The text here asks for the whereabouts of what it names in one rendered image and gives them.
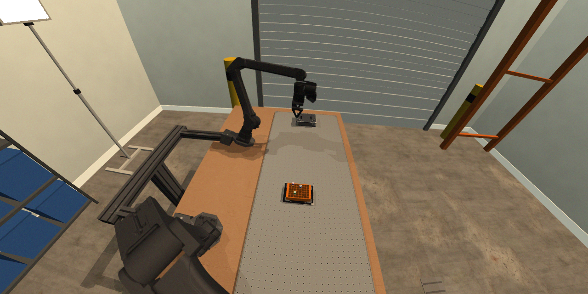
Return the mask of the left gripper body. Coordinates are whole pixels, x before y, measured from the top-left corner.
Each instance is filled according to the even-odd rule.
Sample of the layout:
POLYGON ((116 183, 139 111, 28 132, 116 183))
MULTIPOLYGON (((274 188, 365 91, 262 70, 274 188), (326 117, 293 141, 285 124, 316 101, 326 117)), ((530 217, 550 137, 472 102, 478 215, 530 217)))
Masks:
POLYGON ((292 109, 300 109, 299 107, 295 107, 296 104, 300 104, 300 106, 303 106, 303 103, 298 103, 298 96, 301 94, 303 94, 303 93, 295 93, 294 92, 294 96, 293 96, 293 100, 292 100, 292 109))

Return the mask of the orange grid tube rack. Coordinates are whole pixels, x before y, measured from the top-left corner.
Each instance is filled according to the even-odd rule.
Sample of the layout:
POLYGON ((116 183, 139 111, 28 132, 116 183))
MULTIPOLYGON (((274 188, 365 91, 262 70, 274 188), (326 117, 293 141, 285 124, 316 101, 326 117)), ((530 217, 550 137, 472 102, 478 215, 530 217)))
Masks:
POLYGON ((311 185, 294 184, 294 186, 292 186, 291 183, 288 183, 287 192, 286 192, 286 199, 293 200, 293 201, 310 202, 311 201, 311 185), (300 185, 302 185, 302 189, 300 189, 300 185), (294 191, 296 191, 296 195, 294 195, 294 191))

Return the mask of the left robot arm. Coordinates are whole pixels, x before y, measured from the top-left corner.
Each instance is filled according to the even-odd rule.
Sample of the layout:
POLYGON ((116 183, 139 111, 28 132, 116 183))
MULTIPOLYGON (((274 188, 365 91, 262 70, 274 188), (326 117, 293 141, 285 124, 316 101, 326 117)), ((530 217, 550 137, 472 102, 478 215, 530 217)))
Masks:
POLYGON ((298 103, 304 103, 305 96, 307 100, 312 103, 317 100, 317 84, 304 81, 307 74, 303 69, 237 57, 226 69, 233 81, 244 115, 243 126, 237 136, 237 141, 248 144, 252 137, 252 130, 256 130, 256 127, 259 127, 261 123, 260 118, 256 116, 252 109, 246 89, 244 88, 243 79, 241 77, 241 70, 244 68, 278 74, 289 78, 296 78, 296 81, 299 82, 294 83, 294 92, 303 93, 298 96, 298 103))

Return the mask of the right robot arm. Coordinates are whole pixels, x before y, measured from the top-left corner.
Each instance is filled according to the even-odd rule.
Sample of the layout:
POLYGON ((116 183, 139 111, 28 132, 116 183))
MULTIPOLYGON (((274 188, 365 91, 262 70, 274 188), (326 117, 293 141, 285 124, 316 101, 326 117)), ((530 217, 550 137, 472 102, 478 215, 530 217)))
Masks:
POLYGON ((198 216, 196 225, 188 224, 168 216, 151 196, 135 211, 115 225, 124 264, 118 277, 130 294, 230 294, 198 259, 222 235, 217 219, 198 216), (157 278, 182 251, 185 254, 157 278))

